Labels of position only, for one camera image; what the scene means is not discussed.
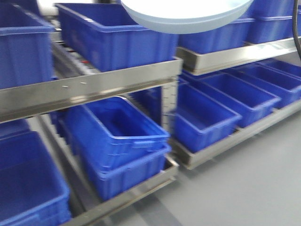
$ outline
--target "gray floor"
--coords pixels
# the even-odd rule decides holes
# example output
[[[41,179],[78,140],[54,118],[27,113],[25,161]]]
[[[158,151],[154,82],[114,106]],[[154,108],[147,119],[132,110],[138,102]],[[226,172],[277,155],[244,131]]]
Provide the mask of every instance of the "gray floor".
[[[99,225],[300,226],[301,113]]]

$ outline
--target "metal shelf rail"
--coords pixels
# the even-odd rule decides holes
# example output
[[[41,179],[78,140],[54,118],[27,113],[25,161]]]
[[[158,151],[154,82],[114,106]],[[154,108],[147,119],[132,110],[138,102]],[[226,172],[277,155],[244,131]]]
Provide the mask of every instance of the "metal shelf rail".
[[[176,55],[184,60],[184,69],[193,75],[202,75],[296,51],[293,38],[289,38],[208,54],[178,47]]]
[[[55,129],[50,125],[47,115],[33,118],[38,124],[47,143],[52,146],[52,156],[63,171],[65,179],[71,188],[70,204],[74,218],[63,226],[88,226],[99,222],[103,218],[122,210],[143,197],[159,190],[175,181],[178,173],[178,164],[169,156],[163,171],[122,194],[102,202],[94,186],[87,180],[84,170],[69,148],[64,148],[55,135]]]
[[[251,124],[246,128],[238,128],[237,131],[232,135],[203,150],[200,150],[197,153],[191,153],[176,140],[172,140],[171,145],[177,159],[187,169],[192,170],[300,110],[301,100],[294,102],[282,109],[275,109],[274,112],[269,116]]]
[[[175,60],[132,67],[122,70],[93,73],[87,67],[79,67],[71,57],[64,57],[62,49],[53,44],[56,81],[0,90],[0,122],[26,118],[54,110],[64,109],[112,96],[142,89],[163,86],[162,102],[165,112],[162,119],[165,128],[169,113],[175,110],[177,75],[181,73],[182,60]]]

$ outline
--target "black cable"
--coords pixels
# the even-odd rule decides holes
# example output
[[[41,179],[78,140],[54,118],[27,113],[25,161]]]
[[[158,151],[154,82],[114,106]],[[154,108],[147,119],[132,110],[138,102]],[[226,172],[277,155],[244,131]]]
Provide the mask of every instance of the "black cable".
[[[294,0],[294,4],[293,4],[293,40],[295,42],[295,46],[297,48],[297,52],[298,52],[299,58],[301,60],[301,46],[300,46],[300,42],[299,42],[298,26],[297,26],[298,3],[299,3],[299,0]]]

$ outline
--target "blue plastic bin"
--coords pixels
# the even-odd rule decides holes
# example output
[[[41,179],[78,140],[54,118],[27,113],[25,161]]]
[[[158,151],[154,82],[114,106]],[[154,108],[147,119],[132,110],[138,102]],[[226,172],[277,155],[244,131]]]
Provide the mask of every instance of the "blue plastic bin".
[[[289,38],[292,24],[291,16],[256,17],[246,41],[254,44]]]
[[[36,0],[0,0],[0,3],[15,3],[22,8],[34,13],[35,15],[41,16]]]
[[[250,5],[250,7],[247,9],[247,11],[242,16],[240,16],[240,18],[253,17],[253,11],[254,11],[254,2]]]
[[[168,61],[175,55],[178,35],[138,25],[121,5],[56,6],[63,40],[102,72]]]
[[[51,80],[52,31],[34,14],[0,3],[0,89]]]
[[[179,87],[174,135],[192,153],[230,135],[240,119],[192,86]]]
[[[241,47],[253,21],[253,18],[237,19],[211,31],[180,35],[179,46],[200,54]]]
[[[198,89],[233,111],[242,119],[240,127],[272,113],[280,98],[226,73],[216,74],[200,80]]]
[[[29,132],[30,128],[25,119],[9,121],[0,124],[0,139]]]
[[[169,134],[121,97],[70,108],[63,119],[100,171],[156,152]]]
[[[0,225],[57,226],[70,219],[69,189],[38,133],[0,140],[0,181]]]
[[[253,16],[291,16],[293,0],[254,0]]]
[[[235,69],[237,73],[230,73],[280,97],[281,101],[275,106],[277,108],[287,106],[301,96],[301,80],[287,73],[256,64],[244,65]]]
[[[299,66],[275,59],[262,60],[256,63],[262,66],[271,67],[273,69],[290,73],[291,76],[301,79],[301,67]]]
[[[89,179],[95,185],[99,196],[106,201],[158,174],[164,168],[165,154],[170,151],[170,146],[164,145],[155,153],[108,172],[101,172],[84,152],[79,153]]]
[[[202,74],[202,75],[193,75],[191,73],[189,73],[188,71],[186,70],[183,70],[182,71],[182,74],[180,74],[180,78],[184,79],[185,81],[187,81],[190,85],[194,86],[196,83],[199,82],[200,79],[203,79],[203,78],[206,78],[206,77],[209,77],[211,75],[215,75],[216,72],[211,72],[211,73],[208,73],[208,74]]]

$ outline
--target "light fixture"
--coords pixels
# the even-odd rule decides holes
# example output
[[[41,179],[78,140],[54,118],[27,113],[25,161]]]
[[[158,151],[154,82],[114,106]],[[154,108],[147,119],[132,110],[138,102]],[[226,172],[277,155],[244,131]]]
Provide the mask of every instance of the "light fixture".
[[[158,32],[188,34],[222,27],[253,0],[121,0],[138,24]]]

